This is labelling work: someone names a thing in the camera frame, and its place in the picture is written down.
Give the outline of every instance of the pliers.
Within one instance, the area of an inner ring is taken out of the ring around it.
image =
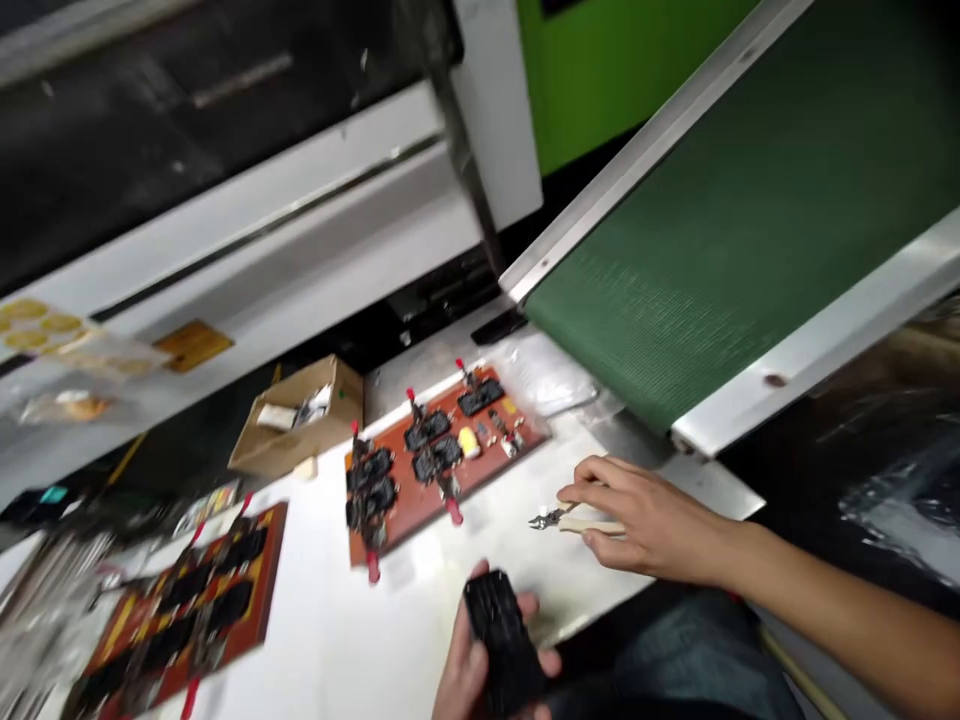
[[[578,535],[584,530],[597,530],[610,537],[626,534],[623,523],[610,520],[584,520],[567,517],[567,513],[579,504],[580,503],[558,502],[556,510],[551,510],[543,515],[537,515],[537,517],[530,520],[527,524],[534,530],[545,530],[548,527],[556,527],[560,532],[575,532]]]

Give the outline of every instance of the hand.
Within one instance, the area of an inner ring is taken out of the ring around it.
[[[489,570],[490,564],[481,560],[470,573],[470,577],[483,575]],[[523,613],[524,622],[529,622],[540,609],[540,603],[531,593],[517,595],[517,604]],[[556,650],[541,650],[539,655],[540,666],[547,677],[560,674],[560,655]],[[453,639],[450,641],[447,664],[443,668],[437,699],[433,704],[433,720],[473,720],[483,717],[484,711],[479,700],[487,681],[488,662],[483,643],[474,640],[471,635],[467,606],[461,599],[457,619],[453,623]],[[546,705],[537,705],[528,712],[533,713],[535,720],[550,720],[550,711]]]
[[[717,515],[656,473],[613,457],[588,457],[557,493],[586,503],[626,528],[616,540],[595,530],[583,541],[601,565],[699,585],[722,585],[742,525]]]

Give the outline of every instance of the screw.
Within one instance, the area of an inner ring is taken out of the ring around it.
[[[768,387],[772,388],[782,388],[786,387],[787,379],[783,375],[778,375],[777,373],[767,373],[763,376],[763,382]]]

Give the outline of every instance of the cardboard box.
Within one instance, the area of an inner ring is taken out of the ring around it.
[[[319,420],[286,433],[257,425],[265,404],[296,407],[327,383],[333,385],[330,407]],[[349,439],[354,420],[363,427],[363,378],[330,355],[257,396],[230,455],[229,467],[276,480],[307,458]]]

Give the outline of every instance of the conveyor belt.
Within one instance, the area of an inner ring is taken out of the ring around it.
[[[957,28],[815,2],[526,313],[666,432],[960,203]]]

